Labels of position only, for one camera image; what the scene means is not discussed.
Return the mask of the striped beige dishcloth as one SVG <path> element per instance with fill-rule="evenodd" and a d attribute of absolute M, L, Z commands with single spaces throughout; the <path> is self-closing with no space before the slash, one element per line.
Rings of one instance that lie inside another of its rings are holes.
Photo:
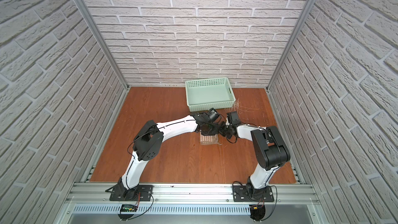
<path fill-rule="evenodd" d="M 219 142 L 219 135 L 211 135 L 211 136 L 203 136 L 200 135 L 200 144 L 201 145 L 222 145 Z"/>

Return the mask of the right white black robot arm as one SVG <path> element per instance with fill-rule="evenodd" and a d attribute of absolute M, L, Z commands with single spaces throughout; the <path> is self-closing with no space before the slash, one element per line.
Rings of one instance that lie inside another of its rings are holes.
<path fill-rule="evenodd" d="M 227 113 L 227 122 L 219 133 L 230 139 L 252 141 L 257 159 L 257 166 L 246 184 L 247 195 L 258 197 L 270 189 L 269 183 L 281 167 L 291 159 L 291 154 L 276 126 L 260 127 L 241 122 L 237 112 Z"/>

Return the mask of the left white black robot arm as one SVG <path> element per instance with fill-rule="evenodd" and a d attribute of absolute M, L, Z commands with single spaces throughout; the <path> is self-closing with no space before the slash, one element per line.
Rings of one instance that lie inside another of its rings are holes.
<path fill-rule="evenodd" d="M 194 113 L 169 122 L 147 121 L 127 148 L 131 159 L 120 178 L 124 189 L 130 190 L 138 186 L 147 163 L 157 156 L 164 141 L 191 132 L 204 131 L 207 136 L 218 134 L 217 120 L 220 116 L 211 108 L 207 112 Z"/>

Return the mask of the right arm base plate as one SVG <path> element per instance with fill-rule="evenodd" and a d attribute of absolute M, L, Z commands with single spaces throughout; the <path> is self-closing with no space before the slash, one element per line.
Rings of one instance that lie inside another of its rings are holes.
<path fill-rule="evenodd" d="M 233 185 L 232 191 L 234 202 L 274 202 L 271 186 L 256 189 L 251 184 Z"/>

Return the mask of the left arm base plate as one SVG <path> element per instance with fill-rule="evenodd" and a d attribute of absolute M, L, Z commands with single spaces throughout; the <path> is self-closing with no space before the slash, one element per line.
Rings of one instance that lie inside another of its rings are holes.
<path fill-rule="evenodd" d="M 132 189 L 125 189 L 123 184 L 116 184 L 105 190 L 110 193 L 110 201 L 151 201 L 153 185 L 138 185 Z"/>

